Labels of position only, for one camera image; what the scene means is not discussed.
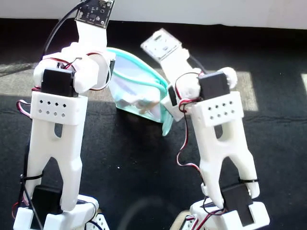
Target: black carpet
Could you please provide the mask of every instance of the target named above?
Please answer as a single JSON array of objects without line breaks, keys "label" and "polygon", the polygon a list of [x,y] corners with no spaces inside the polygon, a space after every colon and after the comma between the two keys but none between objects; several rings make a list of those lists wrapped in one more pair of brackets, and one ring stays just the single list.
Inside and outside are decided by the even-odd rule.
[{"label": "black carpet", "polygon": [[[54,21],[0,20],[0,25],[15,26],[13,31],[0,32],[1,64],[35,62]],[[72,25],[65,25],[52,50],[76,39]],[[109,25],[109,45],[131,51],[157,67],[139,44],[160,27],[176,35],[207,69],[231,66],[250,72],[259,110],[245,111],[244,125],[260,179],[258,200],[266,205],[271,218],[264,229],[305,229],[307,96],[301,74],[307,73],[307,32],[114,22]],[[31,121],[15,109],[17,99],[0,95],[1,229],[12,227],[11,207],[18,196],[31,128]],[[175,155],[183,140],[183,121],[173,124],[164,138],[157,123],[119,111],[113,103],[90,102],[80,193],[99,201],[112,230],[169,229],[180,211],[203,199],[197,173],[176,165]],[[192,128],[182,156],[199,162]],[[52,161],[43,183],[59,184],[56,169]],[[221,178],[221,186],[237,180],[237,171],[228,160]]]}]

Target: transparent plastic bag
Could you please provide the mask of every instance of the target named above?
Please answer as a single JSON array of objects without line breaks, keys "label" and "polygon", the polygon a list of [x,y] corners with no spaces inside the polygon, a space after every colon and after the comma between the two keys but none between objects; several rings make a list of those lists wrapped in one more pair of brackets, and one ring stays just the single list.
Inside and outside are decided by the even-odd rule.
[{"label": "transparent plastic bag", "polygon": [[116,54],[109,88],[118,109],[163,123],[163,136],[172,126],[171,114],[160,104],[167,96],[166,80],[138,57],[126,51],[108,48]]}]

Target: circuit board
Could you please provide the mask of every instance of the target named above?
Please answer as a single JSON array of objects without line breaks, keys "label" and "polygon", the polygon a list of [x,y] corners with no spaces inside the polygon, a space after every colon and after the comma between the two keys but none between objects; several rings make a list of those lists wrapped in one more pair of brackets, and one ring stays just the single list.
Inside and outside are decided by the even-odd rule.
[{"label": "circuit board", "polygon": [[115,0],[91,0],[78,10],[75,20],[106,29],[114,2]]}]

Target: white plastic part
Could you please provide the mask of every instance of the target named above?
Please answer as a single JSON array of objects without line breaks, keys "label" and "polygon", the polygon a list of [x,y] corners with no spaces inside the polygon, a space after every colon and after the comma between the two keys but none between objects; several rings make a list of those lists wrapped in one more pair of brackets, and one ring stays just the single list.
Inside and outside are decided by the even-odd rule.
[{"label": "white plastic part", "polygon": [[181,42],[168,33],[165,29],[160,29],[141,44],[141,48],[155,59],[158,63],[167,58],[178,48],[182,48]]},{"label": "white plastic part", "polygon": [[201,191],[205,196],[208,196],[208,189],[203,183],[201,183]]},{"label": "white plastic part", "polygon": [[196,107],[202,110],[202,119],[206,127],[221,125],[244,117],[239,92],[230,92],[224,96],[198,102]]},{"label": "white plastic part", "polygon": [[84,122],[87,97],[63,97],[42,92],[33,92],[31,118],[76,126]]},{"label": "white plastic part", "polygon": [[[64,211],[59,215],[48,214],[44,224],[44,230],[83,230],[85,224],[98,210],[99,204],[97,200],[88,196],[79,195],[78,199],[87,203],[76,205],[72,211]],[[33,216],[34,214],[31,209],[20,207],[16,215],[13,229],[32,230],[31,223]]]},{"label": "white plastic part", "polygon": [[[232,92],[225,95],[225,100],[230,102],[230,100],[233,100],[233,95],[238,97],[239,94]],[[208,107],[205,105],[206,101],[192,104],[190,115],[201,156],[201,175],[206,183],[208,196],[219,208],[223,208],[224,200],[219,186],[219,178],[224,158],[229,157],[231,159],[243,180],[255,180],[257,174],[253,156],[247,147],[242,114],[234,113],[237,116],[235,119],[232,118],[225,123],[219,122],[218,124],[222,124],[223,134],[217,139],[214,127],[206,125]],[[258,182],[246,183],[246,185],[251,191],[252,198],[259,196]]]},{"label": "white plastic part", "polygon": [[99,57],[99,55],[90,56],[99,65],[98,80],[95,86],[92,87],[99,90],[106,83],[110,60],[115,59],[114,55],[106,51],[106,29],[80,21],[76,21],[76,23],[79,34],[78,44],[83,47],[86,53],[99,53],[102,55],[102,57]]},{"label": "white plastic part", "polygon": [[188,63],[189,51],[187,49],[178,48],[167,58],[160,62],[166,79],[171,83],[175,83],[178,77],[187,72],[193,72],[193,68]]},{"label": "white plastic part", "polygon": [[[74,209],[80,186],[82,162],[80,159],[87,97],[62,97],[41,92],[32,92],[32,131],[27,176],[42,173],[50,157],[57,160],[63,179],[61,208]],[[55,124],[63,124],[59,138]],[[32,197],[35,186],[41,179],[29,180],[26,188]]]},{"label": "white plastic part", "polygon": [[176,87],[182,99],[194,99],[200,96],[201,86],[197,78],[200,72],[200,69],[194,69],[177,79]]},{"label": "white plastic part", "polygon": [[[212,202],[211,199],[206,200],[206,204]],[[208,215],[202,208],[203,200],[194,203],[190,207],[190,212],[193,216],[198,219],[198,225],[204,220]],[[252,214],[254,223],[246,226],[242,226],[240,217],[237,211],[227,212],[221,216],[211,216],[204,224],[204,229],[206,230],[254,230],[261,227],[267,226],[270,223],[270,218],[266,207],[261,202],[253,202],[249,205],[249,210]],[[218,210],[218,207],[208,207],[206,208],[208,212]]]},{"label": "white plastic part", "polygon": [[238,77],[236,75],[236,71],[230,67],[222,68],[219,71],[223,72],[226,75],[229,88],[230,89],[235,88],[236,84],[238,83]]},{"label": "white plastic part", "polygon": [[179,103],[176,106],[172,105],[169,96],[161,100],[161,104],[168,110],[168,112],[173,116],[175,121],[180,121],[183,118],[183,113],[179,111]]},{"label": "white plastic part", "polygon": [[105,52],[107,46],[106,29],[76,21],[79,44],[87,49]]},{"label": "white plastic part", "polygon": [[[94,221],[95,223],[97,223],[97,224],[101,227],[102,230],[110,230],[110,228],[109,228],[109,226],[108,226],[108,224],[107,224],[107,222],[106,222],[106,219],[105,219],[104,215],[98,214],[98,215],[96,216],[96,218],[95,218],[93,221]],[[86,224],[86,229],[89,229],[89,230],[94,229],[94,230],[95,230],[96,227],[95,227],[95,225],[92,224],[92,223],[87,223],[87,224]]]},{"label": "white plastic part", "polygon": [[98,83],[99,65],[88,56],[74,62],[76,68],[73,87],[77,93],[88,91]]},{"label": "white plastic part", "polygon": [[187,62],[189,51],[183,49],[181,42],[164,29],[156,31],[141,44],[141,48],[161,65],[171,84],[193,69]]}]

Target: white wall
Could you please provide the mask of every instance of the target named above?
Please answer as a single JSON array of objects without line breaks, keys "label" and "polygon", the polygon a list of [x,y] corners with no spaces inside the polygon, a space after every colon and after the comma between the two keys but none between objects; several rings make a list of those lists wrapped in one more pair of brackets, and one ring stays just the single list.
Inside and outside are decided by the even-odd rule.
[{"label": "white wall", "polygon": [[[61,18],[79,0],[0,0],[0,18]],[[116,0],[111,19],[307,29],[307,0]]]}]

